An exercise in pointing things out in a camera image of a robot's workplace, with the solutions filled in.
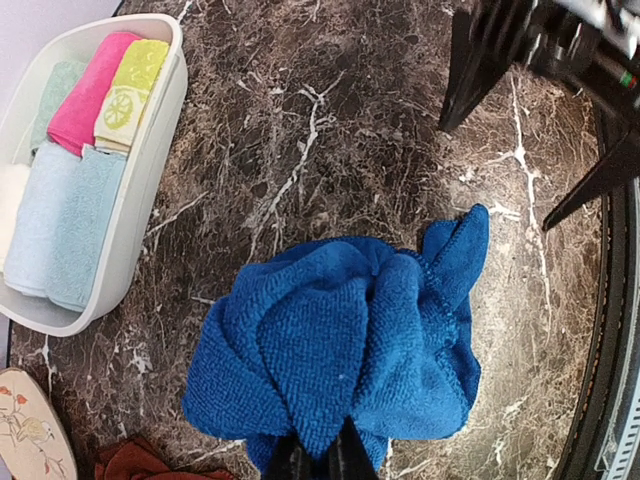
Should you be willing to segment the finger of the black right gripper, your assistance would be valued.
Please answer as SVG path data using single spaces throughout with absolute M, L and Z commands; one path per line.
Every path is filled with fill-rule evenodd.
M 543 231 L 553 229 L 584 204 L 639 176 L 637 131 L 605 133 L 599 145 L 602 147 L 599 160 L 547 215 Z
M 448 86 L 438 127 L 456 129 L 515 62 L 524 60 L 535 1 L 478 1 L 452 18 Z

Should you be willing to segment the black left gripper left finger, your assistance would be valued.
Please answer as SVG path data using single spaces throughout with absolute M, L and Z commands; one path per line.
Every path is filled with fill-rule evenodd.
M 296 435 L 279 439 L 269 460 L 266 480 L 313 480 L 317 470 L 312 457 L 307 453 Z

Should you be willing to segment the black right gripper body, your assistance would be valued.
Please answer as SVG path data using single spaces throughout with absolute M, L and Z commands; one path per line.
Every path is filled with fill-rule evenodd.
M 534 1 L 524 64 L 606 110 L 639 108 L 639 3 Z

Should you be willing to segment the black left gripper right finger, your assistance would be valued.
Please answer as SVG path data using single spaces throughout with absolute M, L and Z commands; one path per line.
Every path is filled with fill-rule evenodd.
M 351 417 L 328 450 L 328 471 L 331 480 L 379 479 Z

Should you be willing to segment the royal blue microfiber towel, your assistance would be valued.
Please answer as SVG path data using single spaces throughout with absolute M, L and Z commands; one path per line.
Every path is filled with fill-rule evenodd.
M 344 462 L 357 434 L 375 476 L 398 440 L 439 440 L 466 424 L 481 368 L 470 293 L 489 214 L 473 206 L 425 231 L 420 251 L 374 237 L 297 245 L 238 273 L 209 311 L 183 397 L 201 432 L 242 440 L 264 477 L 291 442 L 309 479 Z

